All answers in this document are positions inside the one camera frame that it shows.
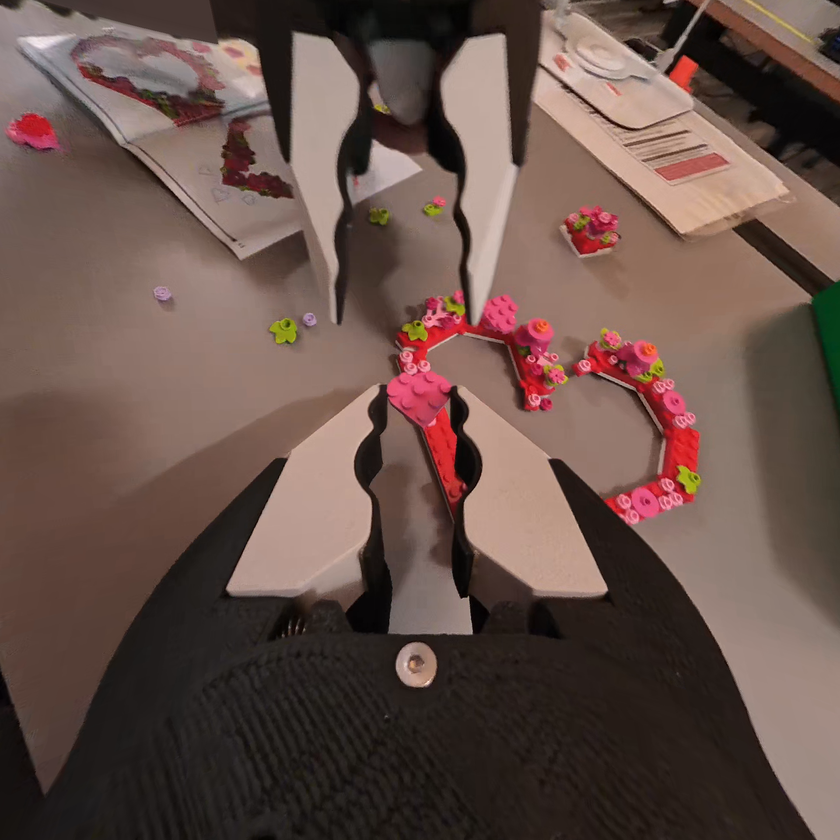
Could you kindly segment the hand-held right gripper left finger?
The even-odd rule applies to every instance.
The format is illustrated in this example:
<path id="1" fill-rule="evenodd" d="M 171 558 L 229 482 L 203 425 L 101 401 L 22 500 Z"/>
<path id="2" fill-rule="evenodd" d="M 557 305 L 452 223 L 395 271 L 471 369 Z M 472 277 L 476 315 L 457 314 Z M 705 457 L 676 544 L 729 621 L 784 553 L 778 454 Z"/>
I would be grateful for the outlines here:
<path id="1" fill-rule="evenodd" d="M 375 384 L 291 450 L 226 593 L 304 608 L 337 602 L 353 629 L 385 634 L 392 578 L 371 483 L 383 465 L 385 386 Z"/>

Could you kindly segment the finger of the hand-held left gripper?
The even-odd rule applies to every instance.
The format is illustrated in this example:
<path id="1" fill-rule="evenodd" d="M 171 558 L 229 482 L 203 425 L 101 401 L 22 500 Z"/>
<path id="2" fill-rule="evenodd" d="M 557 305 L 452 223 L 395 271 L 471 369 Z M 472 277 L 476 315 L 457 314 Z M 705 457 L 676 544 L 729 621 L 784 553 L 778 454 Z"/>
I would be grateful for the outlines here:
<path id="1" fill-rule="evenodd" d="M 362 127 L 363 77 L 328 37 L 291 41 L 290 173 L 314 275 L 332 323 L 343 320 L 351 227 L 351 152 Z"/>
<path id="2" fill-rule="evenodd" d="M 508 40 L 502 33 L 465 38 L 430 69 L 428 139 L 433 130 L 455 157 L 453 216 L 462 238 L 460 283 L 467 318 L 477 325 L 491 296 L 520 168 L 513 160 Z"/>

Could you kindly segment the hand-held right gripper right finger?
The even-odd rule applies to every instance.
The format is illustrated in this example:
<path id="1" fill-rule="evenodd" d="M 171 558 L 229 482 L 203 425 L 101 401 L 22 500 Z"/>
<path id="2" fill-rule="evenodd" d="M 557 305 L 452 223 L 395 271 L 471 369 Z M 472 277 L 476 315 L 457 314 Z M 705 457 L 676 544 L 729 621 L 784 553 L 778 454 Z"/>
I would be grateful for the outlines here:
<path id="1" fill-rule="evenodd" d="M 463 485 L 451 568 L 473 632 L 505 604 L 528 615 L 540 602 L 602 599 L 606 582 L 551 457 L 463 386 L 449 422 Z"/>

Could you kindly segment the red lego half with hearts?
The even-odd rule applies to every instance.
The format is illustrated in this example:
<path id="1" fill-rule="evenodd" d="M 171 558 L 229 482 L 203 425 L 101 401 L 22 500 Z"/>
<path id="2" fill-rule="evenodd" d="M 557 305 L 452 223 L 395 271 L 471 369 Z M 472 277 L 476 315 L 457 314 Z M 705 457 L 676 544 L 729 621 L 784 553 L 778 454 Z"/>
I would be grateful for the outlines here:
<path id="1" fill-rule="evenodd" d="M 477 324 L 467 319 L 464 294 L 429 297 L 425 312 L 403 324 L 395 341 L 397 375 L 386 386 L 390 404 L 419 428 L 437 482 L 452 516 L 467 484 L 455 467 L 456 435 L 449 417 L 451 384 L 436 373 L 428 355 L 458 336 L 498 344 L 507 350 L 523 409 L 550 412 L 557 389 L 569 379 L 550 350 L 549 321 L 518 322 L 518 305 L 509 295 L 489 299 Z"/>

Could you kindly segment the red flower lego piece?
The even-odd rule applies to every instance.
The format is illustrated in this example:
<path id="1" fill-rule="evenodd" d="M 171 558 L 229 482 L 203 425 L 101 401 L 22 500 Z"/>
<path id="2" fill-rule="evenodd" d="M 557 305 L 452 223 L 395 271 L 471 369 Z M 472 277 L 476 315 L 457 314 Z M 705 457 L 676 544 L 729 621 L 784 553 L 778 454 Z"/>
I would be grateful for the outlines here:
<path id="1" fill-rule="evenodd" d="M 34 112 L 24 113 L 11 121 L 6 126 L 5 134 L 14 143 L 36 151 L 61 151 L 52 123 Z"/>

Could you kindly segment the small red white lego block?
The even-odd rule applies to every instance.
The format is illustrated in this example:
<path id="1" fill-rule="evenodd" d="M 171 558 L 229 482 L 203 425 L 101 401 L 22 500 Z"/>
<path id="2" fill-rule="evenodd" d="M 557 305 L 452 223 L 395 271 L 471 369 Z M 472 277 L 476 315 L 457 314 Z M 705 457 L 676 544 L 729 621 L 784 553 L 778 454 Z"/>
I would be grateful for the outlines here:
<path id="1" fill-rule="evenodd" d="M 570 213 L 559 231 L 568 246 L 579 258 L 605 255 L 621 241 L 619 218 L 602 206 L 580 206 Z"/>

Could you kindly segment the lego instruction booklet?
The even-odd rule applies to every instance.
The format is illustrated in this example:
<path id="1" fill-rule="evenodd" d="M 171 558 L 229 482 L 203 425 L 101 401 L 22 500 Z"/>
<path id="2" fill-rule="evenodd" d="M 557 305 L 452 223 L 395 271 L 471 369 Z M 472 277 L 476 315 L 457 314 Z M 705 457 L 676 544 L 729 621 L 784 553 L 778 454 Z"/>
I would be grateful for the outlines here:
<path id="1" fill-rule="evenodd" d="M 127 27 L 17 45 L 239 259 L 302 230 L 251 44 Z"/>

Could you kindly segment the red lego half with discs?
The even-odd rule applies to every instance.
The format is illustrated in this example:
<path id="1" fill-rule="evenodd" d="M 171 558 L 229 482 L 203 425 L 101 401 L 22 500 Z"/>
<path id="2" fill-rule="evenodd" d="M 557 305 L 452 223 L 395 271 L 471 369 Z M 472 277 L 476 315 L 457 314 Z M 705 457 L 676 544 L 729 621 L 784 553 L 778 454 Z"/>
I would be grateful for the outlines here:
<path id="1" fill-rule="evenodd" d="M 655 478 L 606 498 L 606 505 L 635 526 L 693 502 L 701 485 L 697 417 L 667 375 L 657 346 L 602 329 L 573 371 L 578 377 L 598 376 L 635 394 L 660 437 Z"/>

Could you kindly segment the person's left hand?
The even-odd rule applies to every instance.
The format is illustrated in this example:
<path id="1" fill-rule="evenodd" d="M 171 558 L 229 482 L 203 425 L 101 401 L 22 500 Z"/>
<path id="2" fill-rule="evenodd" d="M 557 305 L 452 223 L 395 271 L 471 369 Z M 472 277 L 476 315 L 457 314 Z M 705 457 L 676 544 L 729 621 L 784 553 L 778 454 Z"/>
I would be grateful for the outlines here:
<path id="1" fill-rule="evenodd" d="M 375 120 L 373 123 L 372 137 L 376 142 L 407 155 L 427 153 L 428 141 L 425 124 L 403 125 L 390 119 L 385 114 L 377 112 L 374 115 L 383 117 L 383 120 Z"/>

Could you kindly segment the white plastic bag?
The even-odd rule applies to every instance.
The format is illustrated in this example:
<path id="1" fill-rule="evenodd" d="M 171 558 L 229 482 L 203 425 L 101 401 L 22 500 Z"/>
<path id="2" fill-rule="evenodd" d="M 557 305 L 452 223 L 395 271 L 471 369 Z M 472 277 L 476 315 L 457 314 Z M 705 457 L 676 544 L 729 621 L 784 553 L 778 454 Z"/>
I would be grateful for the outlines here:
<path id="1" fill-rule="evenodd" d="M 694 109 L 688 92 L 579 13 L 543 13 L 539 61 L 578 98 L 625 130 L 644 130 Z"/>

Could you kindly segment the cardboard envelope with label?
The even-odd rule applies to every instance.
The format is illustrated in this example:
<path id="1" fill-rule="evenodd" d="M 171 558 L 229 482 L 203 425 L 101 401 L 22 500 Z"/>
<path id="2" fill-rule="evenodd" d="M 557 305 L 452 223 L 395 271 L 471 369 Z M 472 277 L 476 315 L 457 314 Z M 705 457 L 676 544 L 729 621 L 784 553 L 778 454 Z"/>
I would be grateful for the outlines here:
<path id="1" fill-rule="evenodd" d="M 605 119 L 541 68 L 535 103 L 677 235 L 734 228 L 793 202 L 781 178 L 694 109 L 641 130 Z"/>

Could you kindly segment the wooden desk with yellow tape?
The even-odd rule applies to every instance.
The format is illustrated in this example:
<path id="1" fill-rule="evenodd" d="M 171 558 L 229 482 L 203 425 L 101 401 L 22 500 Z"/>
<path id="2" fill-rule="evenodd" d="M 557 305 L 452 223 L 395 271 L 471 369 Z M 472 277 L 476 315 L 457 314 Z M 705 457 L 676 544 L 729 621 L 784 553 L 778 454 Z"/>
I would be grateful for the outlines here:
<path id="1" fill-rule="evenodd" d="M 838 63 L 820 51 L 820 35 L 838 26 L 831 2 L 691 2 L 816 91 L 839 103 Z"/>

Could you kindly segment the green plastic crate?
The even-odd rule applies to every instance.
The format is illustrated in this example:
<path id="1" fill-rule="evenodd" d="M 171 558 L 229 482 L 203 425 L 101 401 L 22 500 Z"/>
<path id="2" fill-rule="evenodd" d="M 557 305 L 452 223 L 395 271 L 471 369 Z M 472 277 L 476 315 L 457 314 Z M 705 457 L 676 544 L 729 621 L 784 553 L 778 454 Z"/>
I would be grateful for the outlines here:
<path id="1" fill-rule="evenodd" d="M 819 291 L 811 306 L 828 383 L 836 412 L 839 413 L 839 281 Z"/>

